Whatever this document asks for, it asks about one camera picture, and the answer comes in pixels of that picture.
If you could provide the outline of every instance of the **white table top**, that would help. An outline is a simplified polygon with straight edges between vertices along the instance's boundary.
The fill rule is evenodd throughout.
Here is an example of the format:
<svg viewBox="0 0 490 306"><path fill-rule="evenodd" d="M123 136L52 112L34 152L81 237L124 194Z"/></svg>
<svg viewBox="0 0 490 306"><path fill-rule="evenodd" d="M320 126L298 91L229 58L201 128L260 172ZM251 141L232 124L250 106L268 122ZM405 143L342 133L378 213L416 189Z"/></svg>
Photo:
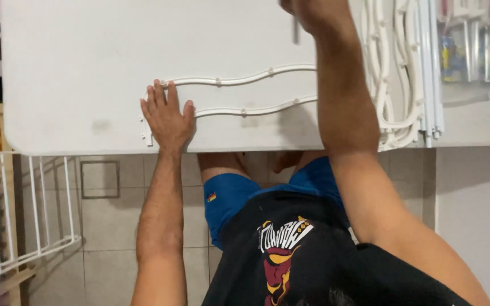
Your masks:
<svg viewBox="0 0 490 306"><path fill-rule="evenodd" d="M139 121L139 99L155 78L247 77L315 63L313 39L301 30L293 43L292 17L275 0L13 0L2 14L5 134L30 155L156 152ZM261 108L314 95L315 82L314 71L297 71L178 92L197 110ZM206 116L187 151L318 149L316 126L315 102Z"/></svg>

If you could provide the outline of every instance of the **blue shorts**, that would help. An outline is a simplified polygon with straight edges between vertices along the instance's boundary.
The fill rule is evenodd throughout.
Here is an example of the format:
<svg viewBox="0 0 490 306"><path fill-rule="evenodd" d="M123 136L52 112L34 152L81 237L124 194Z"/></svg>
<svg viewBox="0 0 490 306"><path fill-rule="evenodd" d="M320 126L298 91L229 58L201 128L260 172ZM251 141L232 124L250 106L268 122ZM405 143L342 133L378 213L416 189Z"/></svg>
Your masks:
<svg viewBox="0 0 490 306"><path fill-rule="evenodd" d="M237 214L245 203L264 192L294 191L330 198L344 209L328 157L320 157L294 173L288 184L262 189L254 181L239 174L220 174L204 184L205 219L211 242L222 249L218 240L221 228Z"/></svg>

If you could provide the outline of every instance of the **right hand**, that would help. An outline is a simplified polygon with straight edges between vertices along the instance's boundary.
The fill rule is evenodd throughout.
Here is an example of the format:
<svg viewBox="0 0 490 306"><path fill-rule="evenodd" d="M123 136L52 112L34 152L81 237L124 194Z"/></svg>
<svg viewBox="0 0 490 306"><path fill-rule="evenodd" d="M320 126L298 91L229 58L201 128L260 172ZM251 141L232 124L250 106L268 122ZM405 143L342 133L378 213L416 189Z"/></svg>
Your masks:
<svg viewBox="0 0 490 306"><path fill-rule="evenodd" d="M281 7L296 16L313 36L327 29L346 29L352 23L348 0L280 0Z"/></svg>

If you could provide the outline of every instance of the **tiled floor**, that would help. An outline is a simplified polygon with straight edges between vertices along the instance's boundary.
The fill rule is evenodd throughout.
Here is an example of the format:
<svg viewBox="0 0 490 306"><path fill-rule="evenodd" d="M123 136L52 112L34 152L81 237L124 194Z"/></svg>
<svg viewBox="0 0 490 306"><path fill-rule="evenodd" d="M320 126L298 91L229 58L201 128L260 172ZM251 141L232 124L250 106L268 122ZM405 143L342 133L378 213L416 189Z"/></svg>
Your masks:
<svg viewBox="0 0 490 306"><path fill-rule="evenodd" d="M38 305L128 305L133 293L137 264L135 235L140 209L150 183L156 155L74 157L69 160L73 223L83 235L81 246L48 256L39 263L37 276L29 286L32 306ZM379 159L406 205L422 217L424 172L423 150L405 149L380 154ZM292 170L275 175L269 169L267 153L246 155L252 177L260 184L288 181ZM194 154L183 158L184 258L188 302L200 305L221 258L210 244L204 219L203 191L198 161ZM69 234L65 170L61 158L44 158L45 199L50 239ZM84 181L81 182L81 164ZM31 181L27 158L23 158L26 249L37 247L32 226ZM41 222L43 194L40 172L34 181ZM43 245L46 234L41 232Z"/></svg>

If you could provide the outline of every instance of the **left hand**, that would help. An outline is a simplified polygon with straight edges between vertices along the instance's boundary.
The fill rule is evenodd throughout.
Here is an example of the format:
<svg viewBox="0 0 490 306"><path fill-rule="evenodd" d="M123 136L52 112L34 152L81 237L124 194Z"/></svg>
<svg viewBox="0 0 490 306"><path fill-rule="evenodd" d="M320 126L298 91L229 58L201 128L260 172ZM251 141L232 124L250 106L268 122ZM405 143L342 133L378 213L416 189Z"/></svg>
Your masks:
<svg viewBox="0 0 490 306"><path fill-rule="evenodd" d="M168 84L168 97L159 80L154 81L154 87L148 86L147 101L141 99L143 116L149 123L154 139L160 146L160 153L180 154L194 130L194 105L186 101L183 115L179 111L177 88L172 81Z"/></svg>

